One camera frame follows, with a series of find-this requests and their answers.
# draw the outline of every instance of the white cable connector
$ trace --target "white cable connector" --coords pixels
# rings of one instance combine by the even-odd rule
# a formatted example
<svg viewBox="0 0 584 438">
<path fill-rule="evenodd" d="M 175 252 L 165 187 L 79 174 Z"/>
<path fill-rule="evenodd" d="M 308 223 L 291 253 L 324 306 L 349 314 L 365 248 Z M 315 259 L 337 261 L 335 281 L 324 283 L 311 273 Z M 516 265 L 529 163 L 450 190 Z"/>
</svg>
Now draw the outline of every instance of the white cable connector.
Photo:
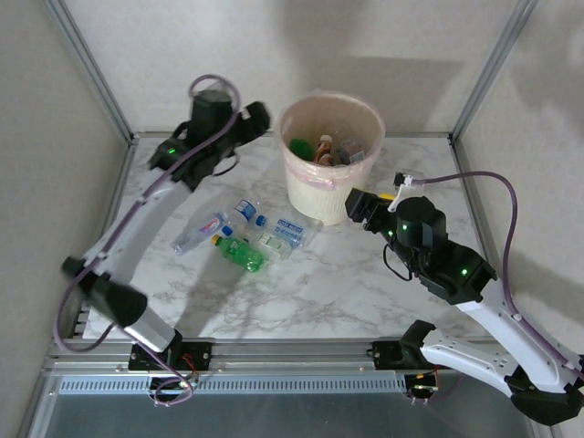
<svg viewBox="0 0 584 438">
<path fill-rule="evenodd" d="M 387 211 L 390 213 L 394 213 L 395 210 L 398 208 L 398 203 L 400 203 L 404 199 L 420 197 L 423 195 L 423 186 L 413 184 L 414 176 L 406 174 L 404 175 L 404 177 L 405 179 L 403 183 L 400 185 L 400 189 L 398 190 L 397 196 L 391 202 L 390 206 L 387 208 Z"/>
</svg>

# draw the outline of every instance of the bottle label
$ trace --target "bottle label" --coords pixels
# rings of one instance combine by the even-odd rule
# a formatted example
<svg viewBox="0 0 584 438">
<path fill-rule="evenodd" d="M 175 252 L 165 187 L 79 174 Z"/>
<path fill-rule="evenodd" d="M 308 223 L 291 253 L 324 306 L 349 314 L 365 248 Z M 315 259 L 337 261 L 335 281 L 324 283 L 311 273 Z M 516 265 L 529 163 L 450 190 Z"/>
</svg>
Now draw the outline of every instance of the bottle label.
<svg viewBox="0 0 584 438">
<path fill-rule="evenodd" d="M 219 228 L 222 224 L 223 220 L 221 219 L 221 216 L 219 216 L 219 214 L 216 214 L 215 217 L 208 224 L 200 228 L 199 231 L 204 235 L 209 235 L 211 233 L 214 233 L 214 231 L 217 228 Z"/>
<path fill-rule="evenodd" d="M 256 214 L 256 208 L 245 199 L 242 199 L 239 202 L 239 204 L 235 207 L 235 210 L 241 213 L 247 221 L 249 221 L 252 217 L 254 217 L 254 214 Z"/>
<path fill-rule="evenodd" d="M 284 237 L 293 248 L 300 245 L 300 240 L 302 240 L 302 232 L 304 229 L 296 224 L 292 224 L 284 219 L 278 219 L 277 225 L 274 228 L 274 233 Z"/>
<path fill-rule="evenodd" d="M 269 235 L 268 233 L 262 233 L 257 241 L 260 245 L 267 246 L 268 248 L 272 248 L 276 251 L 279 251 L 282 247 L 282 242 L 280 242 L 272 235 Z"/>
</svg>

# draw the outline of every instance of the crushed plastic bottle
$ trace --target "crushed plastic bottle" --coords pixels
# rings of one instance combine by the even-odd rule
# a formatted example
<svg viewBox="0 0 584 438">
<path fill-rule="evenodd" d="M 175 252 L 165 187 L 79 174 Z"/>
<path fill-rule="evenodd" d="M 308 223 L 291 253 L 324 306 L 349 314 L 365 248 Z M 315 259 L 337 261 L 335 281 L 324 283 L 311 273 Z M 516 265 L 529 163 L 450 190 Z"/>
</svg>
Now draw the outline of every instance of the crushed plastic bottle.
<svg viewBox="0 0 584 438">
<path fill-rule="evenodd" d="M 308 245 L 322 227 L 322 222 L 298 212 L 285 212 L 274 217 L 275 219 L 268 219 L 260 214 L 255 219 L 255 224 L 271 235 L 289 242 L 292 249 Z"/>
<path fill-rule="evenodd" d="M 287 240 L 267 231 L 246 229 L 243 233 L 243 239 L 270 258 L 285 259 L 292 253 L 292 246 Z"/>
</svg>

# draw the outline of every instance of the white wall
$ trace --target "white wall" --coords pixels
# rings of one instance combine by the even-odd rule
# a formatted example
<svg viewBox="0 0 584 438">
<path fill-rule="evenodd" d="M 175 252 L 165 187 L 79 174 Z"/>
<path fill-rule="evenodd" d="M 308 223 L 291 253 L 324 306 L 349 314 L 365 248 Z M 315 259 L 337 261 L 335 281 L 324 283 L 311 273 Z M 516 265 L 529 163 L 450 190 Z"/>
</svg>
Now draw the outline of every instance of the white wall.
<svg viewBox="0 0 584 438">
<path fill-rule="evenodd" d="M 584 353 L 584 4 L 539 2 L 469 130 L 473 169 L 506 175 L 519 222 L 511 277 L 520 302 L 558 339 Z M 499 248 L 509 198 L 480 181 Z M 562 425 L 584 436 L 584 414 Z"/>
<path fill-rule="evenodd" d="M 0 14 L 0 436 L 16 434 L 66 281 L 97 237 L 124 146 L 41 0 Z"/>
<path fill-rule="evenodd" d="M 450 131 L 516 0 L 67 0 L 134 130 L 173 130 L 203 73 L 276 116 L 312 89 L 388 131 Z"/>
</svg>

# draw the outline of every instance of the wastebasket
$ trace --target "wastebasket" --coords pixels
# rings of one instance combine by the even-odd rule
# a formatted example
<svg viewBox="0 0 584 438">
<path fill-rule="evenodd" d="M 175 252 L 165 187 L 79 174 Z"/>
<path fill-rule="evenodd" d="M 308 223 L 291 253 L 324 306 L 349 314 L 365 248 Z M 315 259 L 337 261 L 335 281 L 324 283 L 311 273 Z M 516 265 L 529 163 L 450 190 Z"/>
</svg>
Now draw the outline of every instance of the wastebasket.
<svg viewBox="0 0 584 438">
<path fill-rule="evenodd" d="M 348 166 L 325 167 L 305 162 L 290 151 L 292 139 L 304 139 L 315 149 L 324 126 L 345 120 L 361 139 L 365 159 Z M 352 188 L 364 189 L 380 154 L 385 124 L 367 103 L 338 92 L 317 92 L 285 109 L 276 124 L 275 138 L 284 153 L 288 197 L 294 207 L 324 225 L 342 222 L 345 200 Z"/>
</svg>

